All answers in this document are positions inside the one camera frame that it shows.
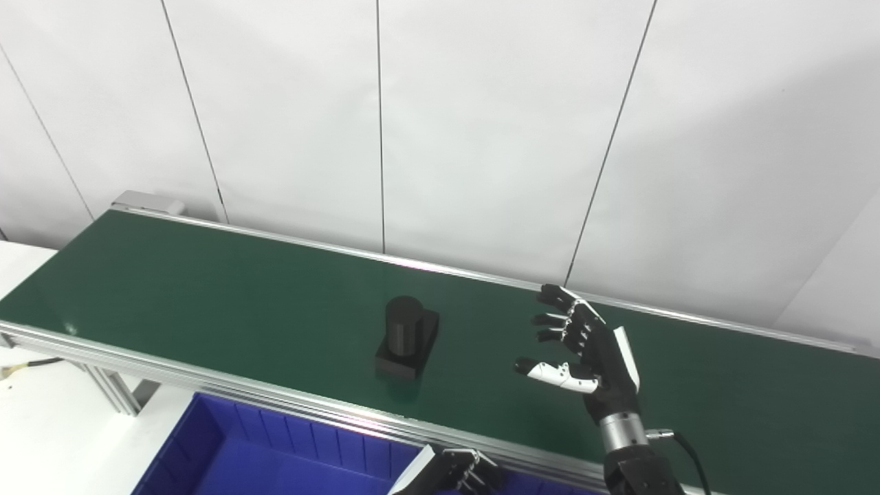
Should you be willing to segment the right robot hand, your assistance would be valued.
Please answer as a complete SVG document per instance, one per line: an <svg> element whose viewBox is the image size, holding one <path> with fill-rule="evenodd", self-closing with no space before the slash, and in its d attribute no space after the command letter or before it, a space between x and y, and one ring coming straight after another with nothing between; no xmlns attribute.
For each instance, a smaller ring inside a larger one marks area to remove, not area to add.
<svg viewBox="0 0 880 495"><path fill-rule="evenodd" d="M638 415L640 376L623 326L612 329L590 302L559 285L541 285L537 301L556 313L534 316L538 342L560 342L574 362L519 357L514 370L550 386L578 393L595 425L613 415Z"/></svg>

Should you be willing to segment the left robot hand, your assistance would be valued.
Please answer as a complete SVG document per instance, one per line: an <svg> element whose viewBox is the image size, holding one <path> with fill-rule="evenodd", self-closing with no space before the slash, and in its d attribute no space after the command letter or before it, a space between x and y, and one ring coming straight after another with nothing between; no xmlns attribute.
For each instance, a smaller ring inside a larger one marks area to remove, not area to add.
<svg viewBox="0 0 880 495"><path fill-rule="evenodd" d="M506 485L502 467L474 448L425 445L389 489L389 494L496 494Z"/></svg>

